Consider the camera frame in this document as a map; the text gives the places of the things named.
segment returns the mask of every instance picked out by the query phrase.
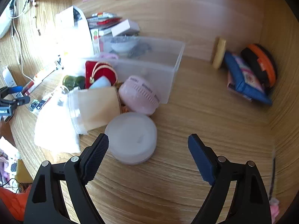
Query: pink fabric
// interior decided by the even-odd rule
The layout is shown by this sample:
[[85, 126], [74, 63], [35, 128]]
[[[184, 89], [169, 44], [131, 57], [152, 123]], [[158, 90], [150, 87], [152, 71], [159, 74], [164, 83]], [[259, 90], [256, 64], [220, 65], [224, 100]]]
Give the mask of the pink fabric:
[[9, 165], [8, 156], [5, 154], [4, 151], [0, 149], [0, 174], [3, 178], [0, 179], [0, 186], [9, 180], [9, 173], [4, 171], [4, 169], [6, 169], [8, 165]]
[[272, 217], [272, 224], [275, 222], [275, 218], [279, 214], [279, 207], [278, 206], [270, 206], [271, 210], [271, 217]]

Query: white cable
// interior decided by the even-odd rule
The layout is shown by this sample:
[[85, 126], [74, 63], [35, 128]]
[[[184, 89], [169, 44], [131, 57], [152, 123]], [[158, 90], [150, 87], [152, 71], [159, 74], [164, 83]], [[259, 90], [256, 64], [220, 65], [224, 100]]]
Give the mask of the white cable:
[[27, 6], [27, 3], [28, 3], [28, 1], [29, 0], [26, 0], [26, 3], [25, 3], [25, 6], [24, 6], [24, 8], [23, 8], [23, 11], [18, 15], [18, 16], [16, 16], [16, 17], [11, 17], [11, 16], [9, 16], [9, 15], [7, 15], [9, 18], [11, 18], [11, 19], [15, 19], [15, 18], [19, 18], [20, 16], [22, 16], [24, 13], [25, 13], [25, 11], [26, 11], [26, 6]]
[[68, 89], [68, 87], [66, 87], [64, 85], [60, 85], [60, 86], [57, 86], [52, 92], [48, 93], [44, 98], [52, 97], [53, 96], [52, 94], [55, 93], [55, 91], [57, 89], [59, 89], [59, 88], [60, 89], [64, 88], [64, 89], [66, 89], [68, 91], [68, 93], [70, 92], [70, 90]]
[[20, 61], [19, 61], [18, 54], [17, 54], [17, 44], [16, 44], [15, 37], [13, 36], [13, 25], [11, 25], [11, 37], [13, 38], [13, 43], [15, 45], [14, 52], [15, 52], [15, 55], [16, 55], [16, 60], [17, 60], [18, 64], [20, 65]]
[[23, 71], [23, 56], [22, 56], [22, 45], [21, 45], [21, 37], [20, 37], [20, 34], [18, 33], [17, 29], [16, 29], [16, 26], [15, 26], [15, 20], [13, 19], [13, 28], [14, 30], [16, 31], [17, 35], [18, 35], [18, 38], [19, 38], [19, 41], [20, 41], [20, 58], [21, 58], [21, 69], [22, 69], [22, 74], [27, 77], [28, 79], [30, 79], [32, 82], [34, 82], [34, 80], [31, 78], [31, 77], [28, 77], [25, 75], [24, 71]]
[[[26, 8], [27, 3], [28, 3], [28, 0], [26, 0], [25, 7], [24, 7], [22, 13], [21, 13], [19, 16], [17, 16], [17, 17], [10, 17], [10, 18], [12, 18], [12, 20], [13, 20], [13, 28], [14, 28], [14, 30], [16, 31], [17, 36], [18, 36], [18, 38], [19, 38], [19, 52], [20, 52], [20, 58], [21, 58], [21, 71], [22, 71], [22, 74], [23, 74], [23, 76], [25, 76], [26, 78], [30, 79], [32, 82], [35, 82], [31, 77], [28, 77], [27, 75], [25, 75], [25, 73], [24, 73], [24, 71], [23, 71], [23, 55], [22, 55], [21, 37], [20, 37], [20, 34], [19, 34], [19, 32], [17, 31], [17, 29], [16, 29], [16, 25], [15, 25], [15, 18], [18, 18], [18, 17], [20, 17], [20, 16], [23, 14], [23, 12], [25, 11], [25, 8]], [[13, 14], [13, 15], [15, 15], [15, 12], [16, 12], [16, 0], [13, 1], [13, 8], [14, 8], [14, 14]], [[13, 41], [14, 41], [15, 49], [16, 49], [16, 42], [15, 42], [14, 36], [13, 36]]]

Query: wood grain surface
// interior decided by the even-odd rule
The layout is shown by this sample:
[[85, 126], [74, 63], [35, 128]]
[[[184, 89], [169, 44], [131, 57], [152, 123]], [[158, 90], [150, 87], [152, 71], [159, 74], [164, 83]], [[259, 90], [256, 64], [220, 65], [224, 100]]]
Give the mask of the wood grain surface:
[[284, 0], [266, 0], [261, 44], [273, 55], [278, 81], [267, 111], [275, 138], [280, 213], [299, 190], [299, 23]]
[[[17, 8], [19, 11], [23, 9], [24, 1], [25, 0], [18, 0]], [[15, 19], [16, 28], [21, 37], [25, 75], [33, 77], [47, 64], [57, 59], [58, 54], [55, 51], [57, 40], [53, 32], [55, 29], [55, 15], [70, 6], [71, 0], [39, 0], [37, 3], [36, 16], [40, 36], [34, 29], [35, 22], [32, 18], [34, 15], [33, 6], [27, 6], [25, 14]], [[19, 57], [18, 37], [16, 34], [14, 37], [17, 43], [17, 54]], [[2, 75], [2, 68], [8, 65], [16, 84], [24, 86], [29, 79], [22, 75], [21, 65], [18, 64], [15, 51], [9, 31], [0, 39], [0, 72]], [[0, 78], [1, 85], [5, 85], [2, 76]]]
[[217, 36], [238, 52], [259, 42], [264, 0], [72, 0], [86, 17], [112, 12], [138, 22], [141, 35], [186, 42], [185, 55], [210, 60]]
[[[210, 189], [202, 180], [187, 147], [187, 137], [192, 133], [197, 133], [217, 155], [224, 155], [232, 162], [253, 160], [266, 190], [269, 190], [274, 142], [265, 109], [229, 92], [226, 72], [215, 71], [207, 61], [216, 36], [225, 37], [232, 50], [259, 41], [264, 0], [92, 0], [86, 3], [73, 0], [73, 4], [87, 16], [103, 10], [115, 12], [137, 21], [143, 35], [183, 40], [188, 44], [169, 103], [161, 105], [152, 116], [158, 128], [153, 157], [143, 164], [127, 166], [108, 153], [95, 180], [87, 185], [105, 222], [192, 221]], [[26, 74], [33, 76], [47, 62], [53, 61], [54, 16], [70, 5], [71, 0], [39, 1], [41, 36], [34, 34], [28, 13], [18, 20]], [[1, 65], [9, 64], [17, 84], [24, 85], [26, 80], [16, 62], [9, 35], [1, 39], [0, 50]], [[58, 71], [52, 73], [31, 97], [40, 100], [58, 85], [61, 77]], [[33, 177], [42, 161], [49, 160], [54, 164], [72, 156], [36, 147], [33, 142], [35, 122], [36, 116], [27, 106], [19, 107], [11, 121], [15, 142]], [[90, 146], [104, 129], [81, 136], [81, 150]], [[62, 190], [72, 220], [78, 221], [65, 183]], [[233, 190], [234, 184], [219, 221], [226, 217]]]
[[[33, 93], [40, 99], [61, 80], [51, 74]], [[206, 61], [183, 57], [169, 103], [152, 116], [158, 128], [153, 157], [136, 166], [123, 165], [108, 153], [95, 177], [87, 185], [94, 204], [106, 223], [190, 223], [206, 198], [210, 186], [204, 182], [189, 153], [187, 138], [197, 133], [217, 155], [232, 162], [253, 160], [267, 191], [271, 178], [273, 139], [261, 105], [226, 89], [227, 74]], [[67, 161], [72, 155], [55, 154], [34, 145], [36, 116], [26, 106], [18, 108], [11, 127], [18, 149], [34, 177], [45, 159]], [[81, 151], [105, 128], [80, 136]], [[232, 185], [219, 220], [224, 220], [234, 193]], [[66, 205], [76, 215], [63, 186]]]

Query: round plastic lid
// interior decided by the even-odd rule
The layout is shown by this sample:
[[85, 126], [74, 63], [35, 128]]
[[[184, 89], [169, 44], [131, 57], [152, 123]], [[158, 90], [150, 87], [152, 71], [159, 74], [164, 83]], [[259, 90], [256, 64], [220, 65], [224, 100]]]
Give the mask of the round plastic lid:
[[129, 112], [115, 117], [106, 127], [109, 151], [120, 162], [138, 164], [155, 151], [157, 128], [146, 115]]

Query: clear plastic storage box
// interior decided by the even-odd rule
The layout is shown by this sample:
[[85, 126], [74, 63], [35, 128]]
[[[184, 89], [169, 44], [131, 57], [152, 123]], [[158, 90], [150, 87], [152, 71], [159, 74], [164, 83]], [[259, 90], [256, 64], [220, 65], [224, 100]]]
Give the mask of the clear plastic storage box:
[[119, 81], [125, 81], [131, 75], [143, 77], [156, 88], [160, 102], [168, 102], [185, 43], [141, 36], [104, 36], [100, 44], [104, 53], [117, 54], [119, 59], [102, 59], [101, 55], [95, 55], [81, 58], [81, 65], [87, 60], [108, 61], [116, 70]]

